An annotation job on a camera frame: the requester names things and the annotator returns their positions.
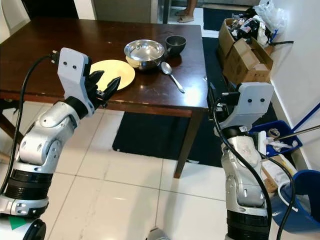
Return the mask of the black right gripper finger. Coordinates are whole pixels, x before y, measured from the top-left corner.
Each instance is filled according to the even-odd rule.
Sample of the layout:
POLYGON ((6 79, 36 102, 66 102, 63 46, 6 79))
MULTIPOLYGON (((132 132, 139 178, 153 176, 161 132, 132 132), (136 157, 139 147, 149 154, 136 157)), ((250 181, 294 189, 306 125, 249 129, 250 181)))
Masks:
POLYGON ((213 120, 217 114, 217 92, 215 85, 211 82, 207 83, 206 101, 208 105, 208 119, 213 120))

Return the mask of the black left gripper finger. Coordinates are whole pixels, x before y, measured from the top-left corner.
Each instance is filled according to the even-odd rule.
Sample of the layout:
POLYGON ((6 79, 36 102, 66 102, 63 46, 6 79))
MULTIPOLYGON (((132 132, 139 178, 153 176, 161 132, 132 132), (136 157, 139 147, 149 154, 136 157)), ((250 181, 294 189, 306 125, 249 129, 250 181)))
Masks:
POLYGON ((89 91, 90 92, 103 92, 104 88, 99 86, 99 81, 101 80, 105 71, 96 70, 89 74, 89 91))
POLYGON ((106 89, 103 91, 103 98, 104 99, 112 98, 112 96, 114 96, 114 94, 118 91, 120 84, 121 84, 121 77, 113 78, 107 85, 106 89))

